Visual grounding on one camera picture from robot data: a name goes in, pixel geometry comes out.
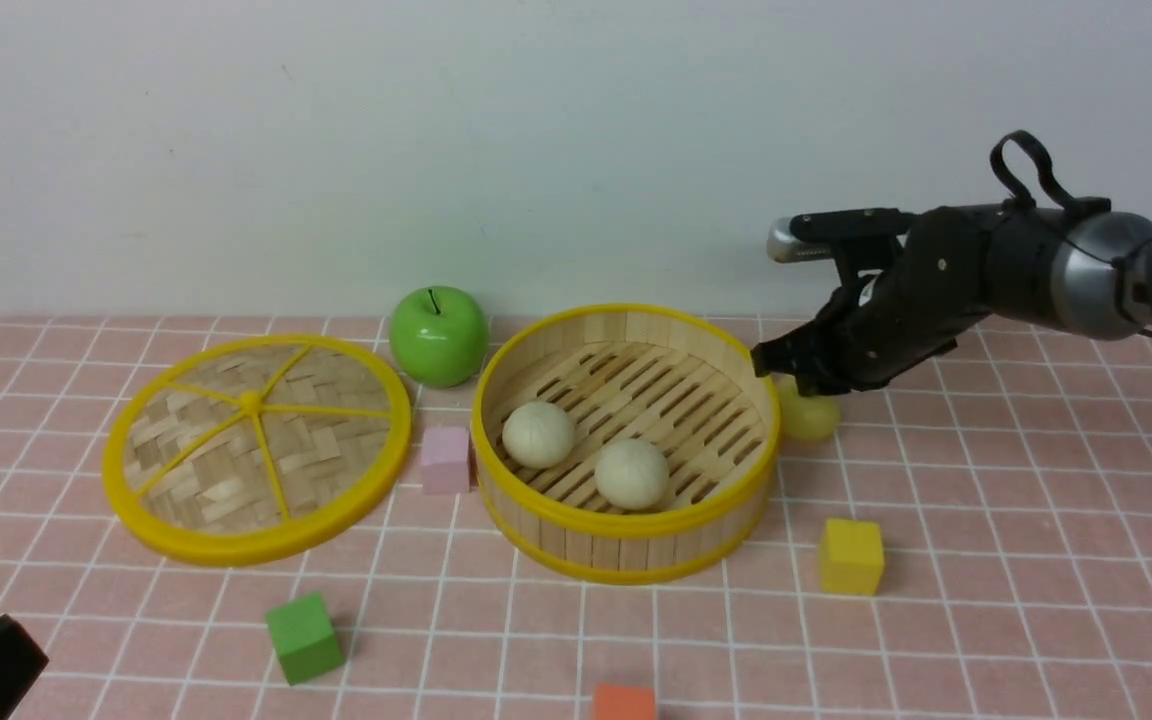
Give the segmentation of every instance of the yellow rim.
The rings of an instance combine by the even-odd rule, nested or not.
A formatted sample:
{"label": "yellow rim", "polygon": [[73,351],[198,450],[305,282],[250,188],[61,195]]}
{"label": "yellow rim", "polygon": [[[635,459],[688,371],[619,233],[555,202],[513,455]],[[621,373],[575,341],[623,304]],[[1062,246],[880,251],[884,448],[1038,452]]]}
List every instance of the yellow rim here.
{"label": "yellow rim", "polygon": [[[235,406],[238,418],[236,419],[232,416],[232,418],[218,425],[219,429],[228,427],[228,425],[242,420],[242,410],[238,409],[241,402],[236,397],[220,396],[218,393],[206,391],[205,388],[182,386],[182,384],[174,382],[174,379],[189,372],[189,370],[196,369],[202,363],[213,361],[221,355],[271,344],[301,344],[304,347],[291,361],[288,361],[287,364],[280,367],[279,373],[274,378],[270,379],[262,397],[266,397],[271,389],[273,389],[275,381],[282,378],[283,373],[287,373],[296,361],[300,361],[303,355],[314,347],[323,347],[326,350],[333,350],[351,357],[351,359],[364,365],[366,370],[370,370],[376,378],[380,379],[380,385],[385,388],[385,396],[389,400],[389,412],[385,414],[389,418],[389,433],[385,438],[385,446],[381,447],[380,455],[376,457],[376,462],[372,462],[366,472],[350,488],[340,493],[340,497],[321,507],[321,509],[312,511],[312,514],[303,516],[303,518],[286,520],[287,509],[285,509],[282,486],[279,484],[278,471],[273,462],[270,462],[268,457],[266,457],[265,465],[270,470],[270,482],[273,483],[274,495],[278,498],[280,509],[283,511],[285,521],[283,524],[260,530],[260,532],[256,533],[242,536],[196,533],[192,530],[165,523],[165,521],[157,518],[156,515],[150,514],[145,509],[145,506],[142,505],[141,495],[152,483],[161,479],[166,475],[166,471],[170,470],[170,467],[157,473],[154,478],[151,478],[145,484],[145,487],[138,488],[136,492],[132,492],[128,487],[127,478],[123,475],[123,448],[128,433],[131,432],[132,422],[145,410],[145,406],[151,397],[168,387],[198,392],[200,395]],[[338,409],[338,407],[264,407],[265,411],[287,411],[293,409],[303,414],[376,415],[376,411]],[[253,416],[250,420],[255,420],[256,434],[260,439],[262,449],[268,454],[268,446],[265,441],[265,433],[262,432],[259,415]],[[147,384],[145,388],[142,388],[137,393],[136,397],[132,397],[131,402],[128,402],[122,414],[118,416],[114,427],[109,431],[109,441],[105,446],[105,495],[109,498],[109,505],[113,506],[114,514],[123,521],[123,524],[127,525],[127,529],[134,537],[141,539],[147,547],[161,552],[168,558],[188,562],[189,564],[206,566],[242,566],[271,562],[296,555],[296,553],[306,551],[316,546],[316,544],[327,541],[329,538],[342,533],[346,529],[357,523],[358,520],[364,518],[367,511],[374,509],[388,495],[391,488],[394,486],[394,482],[397,482],[397,476],[402,471],[403,461],[407,460],[407,448],[411,442],[411,424],[412,410],[410,399],[407,396],[407,387],[403,387],[401,379],[397,378],[397,373],[394,373],[394,370],[389,369],[389,365],[385,364],[384,359],[371,354],[371,351],[366,351],[364,348],[349,342],[333,340],[333,338],[305,336],[305,334],[247,338],[247,340],[217,346],[211,348],[211,350],[184,359],[183,363],[166,370],[165,373],[157,377],[151,384]],[[212,429],[210,434],[220,432],[219,429]],[[185,450],[182,450],[174,462],[183,461],[190,449],[185,448]]]}
{"label": "yellow rim", "polygon": [[590,568],[589,564],[575,564],[575,562],[563,560],[562,558],[554,558],[548,552],[536,547],[533,543],[528,541],[526,538],[522,537],[516,532],[515,529],[506,524],[506,521],[500,518],[499,511],[497,511],[495,506],[492,505],[492,500],[488,498],[488,493],[483,493],[483,506],[488,509],[488,516],[492,518],[497,529],[500,530],[500,535],[503,535],[508,541],[513,543],[513,546],[517,547],[518,551],[524,553],[528,558],[544,564],[545,568],[550,568],[559,575],[567,575],[568,578],[585,579],[590,583],[600,583],[604,585],[649,585],[654,583],[668,583],[669,579],[685,578],[687,575],[695,575],[711,564],[718,564],[723,558],[727,558],[735,551],[740,545],[745,541],[745,538],[755,531],[760,521],[763,521],[763,513],[767,510],[767,503],[763,502],[758,506],[758,511],[755,511],[755,517],[749,521],[749,524],[741,528],[740,532],[736,533],[729,541],[723,543],[713,552],[707,553],[707,555],[700,555],[698,559],[691,560],[689,562],[682,562],[682,564],[669,564],[668,568],[662,568],[659,570],[612,570],[605,568]]}
{"label": "yellow rim", "polygon": [[[566,320],[577,318],[577,316],[582,314],[605,313],[668,316],[668,318],[679,320],[679,323],[691,324],[695,327],[717,334],[727,344],[749,355],[749,348],[745,348],[736,338],[733,338],[732,333],[705,323],[699,318],[694,318],[694,316],[679,313],[677,310],[670,310],[667,306],[635,304],[576,306],[574,310],[567,310],[563,313],[553,314],[539,323],[531,324],[524,331],[516,334],[516,336],[509,338],[509,341],[500,347],[500,350],[492,357],[486,369],[484,369],[483,377],[479,379],[479,387],[477,387],[473,394],[473,414],[470,432],[473,437],[473,446],[477,455],[479,455],[479,461],[488,469],[488,482],[497,483],[508,497],[513,498],[513,501],[522,507],[526,507],[528,510],[535,515],[539,515],[540,518],[548,520],[550,523],[556,523],[563,528],[570,528],[571,530],[577,530],[577,532],[591,536],[626,539],[684,532],[726,515],[733,507],[745,502],[755,493],[758,493],[763,483],[759,483],[756,478],[763,478],[773,462],[776,462],[776,440],[781,437],[781,400],[776,394],[776,386],[771,381],[771,378],[765,378],[763,381],[763,388],[767,392],[768,399],[772,402],[771,427],[768,427],[771,442],[767,442],[763,447],[763,453],[759,454],[758,461],[755,462],[753,468],[750,469],[745,479],[733,484],[729,488],[725,488],[717,497],[707,498],[705,502],[700,502],[699,505],[692,505],[682,510],[659,511],[653,515],[608,515],[604,514],[604,511],[582,510],[579,507],[563,505],[558,500],[553,500],[553,498],[540,495],[540,493],[528,487],[524,482],[505,467],[503,461],[495,454],[492,441],[488,438],[488,432],[486,432],[486,425],[483,423],[483,396],[486,387],[492,382],[492,377],[500,361],[520,342],[524,341],[526,336],[548,328],[550,325],[566,323]],[[751,365],[750,372],[753,372],[753,365]]]}

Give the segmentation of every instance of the table surface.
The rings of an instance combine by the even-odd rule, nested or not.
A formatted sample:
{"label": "table surface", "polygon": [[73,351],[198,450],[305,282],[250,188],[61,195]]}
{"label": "table surface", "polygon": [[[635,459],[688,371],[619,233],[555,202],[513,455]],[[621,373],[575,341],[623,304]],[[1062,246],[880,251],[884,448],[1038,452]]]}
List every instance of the table surface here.
{"label": "table surface", "polygon": [[[493,341],[524,318],[494,318]],[[744,342],[793,326],[714,318]],[[558,577],[476,493],[411,477],[310,552],[204,570],[111,516],[104,432],[204,347],[325,333],[387,354],[379,318],[0,318],[0,611],[50,652],[20,720],[581,719],[594,684],[668,720],[1152,720],[1152,343],[990,320],[960,350],[844,397],[832,441],[783,444],[755,536],[658,588]],[[465,423],[471,388],[416,393]],[[819,592],[823,520],[882,524],[879,597]],[[288,688],[264,612],[321,592],[349,653]]]}

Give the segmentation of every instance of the green apple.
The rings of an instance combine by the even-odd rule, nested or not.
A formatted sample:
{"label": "green apple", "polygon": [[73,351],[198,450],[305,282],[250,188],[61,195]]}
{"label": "green apple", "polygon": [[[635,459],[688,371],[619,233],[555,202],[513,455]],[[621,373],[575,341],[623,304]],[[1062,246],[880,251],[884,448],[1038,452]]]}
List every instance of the green apple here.
{"label": "green apple", "polygon": [[488,317],[470,293],[420,288],[394,308],[389,349],[397,367],[414,381],[458,386],[479,372],[488,354]]}

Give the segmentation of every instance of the wooden block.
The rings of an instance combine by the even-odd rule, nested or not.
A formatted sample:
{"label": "wooden block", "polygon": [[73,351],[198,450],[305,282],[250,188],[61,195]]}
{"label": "wooden block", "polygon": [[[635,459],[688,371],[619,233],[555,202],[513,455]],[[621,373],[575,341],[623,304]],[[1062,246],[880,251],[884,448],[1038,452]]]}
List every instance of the wooden block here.
{"label": "wooden block", "polygon": [[828,518],[817,561],[823,592],[876,594],[882,582],[882,530],[867,521]]}
{"label": "wooden block", "polygon": [[305,683],[344,665],[328,607],[319,593],[266,612],[265,626],[289,685]]}
{"label": "wooden block", "polygon": [[425,429],[420,438],[420,487],[426,495],[470,492],[470,432],[457,425]]}
{"label": "wooden block", "polygon": [[594,720],[657,720],[655,694],[652,688],[599,684]]}

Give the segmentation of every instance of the steamer basket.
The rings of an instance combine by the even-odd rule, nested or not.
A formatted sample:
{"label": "steamer basket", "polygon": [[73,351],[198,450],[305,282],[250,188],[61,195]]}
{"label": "steamer basket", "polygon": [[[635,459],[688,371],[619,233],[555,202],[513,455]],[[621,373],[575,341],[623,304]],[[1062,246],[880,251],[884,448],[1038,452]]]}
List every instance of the steamer basket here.
{"label": "steamer basket", "polygon": [[[526,470],[503,448],[516,407],[576,420],[573,454]],[[609,584],[685,577],[736,550],[761,518],[780,401],[736,338],[659,306],[582,306],[531,325],[486,366],[472,434],[483,501],[500,532],[547,568]],[[594,487],[607,442],[643,438],[669,461],[660,511],[622,511]]]}
{"label": "steamer basket", "polygon": [[105,492],[134,537],[189,564],[279,560],[393,487],[411,438],[401,379],[356,344],[249,338],[166,370],[126,407]]}

